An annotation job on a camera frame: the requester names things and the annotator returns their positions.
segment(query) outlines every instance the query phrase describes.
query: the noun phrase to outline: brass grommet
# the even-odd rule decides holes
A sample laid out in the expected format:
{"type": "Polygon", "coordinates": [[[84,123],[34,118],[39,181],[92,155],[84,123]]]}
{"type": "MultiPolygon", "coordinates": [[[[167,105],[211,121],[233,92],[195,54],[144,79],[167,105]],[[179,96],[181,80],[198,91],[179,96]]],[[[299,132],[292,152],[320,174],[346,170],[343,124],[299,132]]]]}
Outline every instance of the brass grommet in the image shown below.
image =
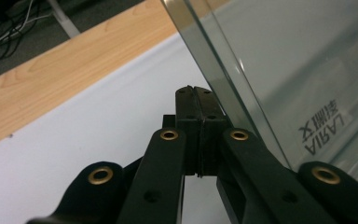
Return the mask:
{"type": "Polygon", "coordinates": [[[89,182],[93,185],[101,185],[108,182],[113,177],[113,170],[108,166],[103,166],[95,169],[89,174],[89,182]]]}
{"type": "Polygon", "coordinates": [[[322,166],[315,166],[312,168],[311,171],[313,176],[326,184],[336,185],[341,182],[341,178],[339,178],[339,176],[335,172],[328,168],[322,166]]]}
{"type": "Polygon", "coordinates": [[[167,130],[162,132],[159,136],[164,140],[171,141],[178,138],[179,134],[176,131],[167,130]]]}
{"type": "Polygon", "coordinates": [[[245,141],[249,138],[249,135],[243,131],[232,131],[229,135],[238,141],[245,141]]]}

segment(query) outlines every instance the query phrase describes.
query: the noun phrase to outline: screw hole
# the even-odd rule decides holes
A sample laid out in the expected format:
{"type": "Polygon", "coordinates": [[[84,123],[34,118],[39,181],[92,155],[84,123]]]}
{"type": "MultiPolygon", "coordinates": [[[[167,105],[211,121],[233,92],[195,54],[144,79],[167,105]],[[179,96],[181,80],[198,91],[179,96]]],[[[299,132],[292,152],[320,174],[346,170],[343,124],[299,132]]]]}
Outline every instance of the screw hole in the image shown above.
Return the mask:
{"type": "Polygon", "coordinates": [[[319,175],[322,176],[323,178],[327,178],[327,179],[333,179],[334,176],[326,171],[319,171],[319,175]]]}
{"type": "Polygon", "coordinates": [[[158,190],[148,190],[144,194],[144,198],[149,203],[156,203],[161,198],[161,192],[159,192],[158,190]]]}
{"type": "Polygon", "coordinates": [[[166,138],[172,138],[174,136],[175,136],[175,134],[173,134],[173,133],[165,133],[164,134],[164,137],[166,137],[166,138]]]}
{"type": "Polygon", "coordinates": [[[104,179],[107,177],[107,175],[108,175],[108,173],[106,171],[100,171],[94,175],[94,178],[95,179],[104,179]]]}
{"type": "Polygon", "coordinates": [[[297,203],[298,198],[292,191],[285,190],[282,193],[282,200],[284,200],[287,203],[297,203]]]}

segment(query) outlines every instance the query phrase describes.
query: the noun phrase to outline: wooden edge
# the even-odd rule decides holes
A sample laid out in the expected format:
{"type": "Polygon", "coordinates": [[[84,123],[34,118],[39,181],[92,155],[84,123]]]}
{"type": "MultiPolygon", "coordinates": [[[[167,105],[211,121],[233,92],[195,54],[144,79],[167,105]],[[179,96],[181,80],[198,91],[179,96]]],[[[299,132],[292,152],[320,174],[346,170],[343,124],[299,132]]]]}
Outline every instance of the wooden edge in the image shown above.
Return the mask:
{"type": "Polygon", "coordinates": [[[176,33],[146,0],[0,76],[0,140],[176,33]]]}

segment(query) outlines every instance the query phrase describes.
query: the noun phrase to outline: glass panel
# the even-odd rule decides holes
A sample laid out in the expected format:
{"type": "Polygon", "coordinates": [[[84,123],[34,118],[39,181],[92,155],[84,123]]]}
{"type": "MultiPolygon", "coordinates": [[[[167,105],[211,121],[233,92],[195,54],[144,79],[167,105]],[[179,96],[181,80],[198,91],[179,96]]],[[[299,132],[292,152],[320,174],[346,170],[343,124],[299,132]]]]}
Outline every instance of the glass panel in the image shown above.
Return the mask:
{"type": "Polygon", "coordinates": [[[236,127],[358,179],[358,0],[164,0],[236,127]]]}

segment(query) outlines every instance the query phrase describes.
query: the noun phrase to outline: white table surface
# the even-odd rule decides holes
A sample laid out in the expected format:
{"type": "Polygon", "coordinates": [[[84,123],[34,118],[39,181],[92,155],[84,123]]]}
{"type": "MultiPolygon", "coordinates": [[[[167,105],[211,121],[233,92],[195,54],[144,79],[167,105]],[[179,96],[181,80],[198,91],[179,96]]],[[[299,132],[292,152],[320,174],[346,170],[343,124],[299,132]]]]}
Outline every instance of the white table surface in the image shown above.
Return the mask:
{"type": "MultiPolygon", "coordinates": [[[[0,141],[0,223],[48,216],[94,162],[124,167],[143,156],[186,85],[208,88],[174,35],[0,141]]],[[[215,178],[186,178],[183,223],[229,223],[215,178]]]]}

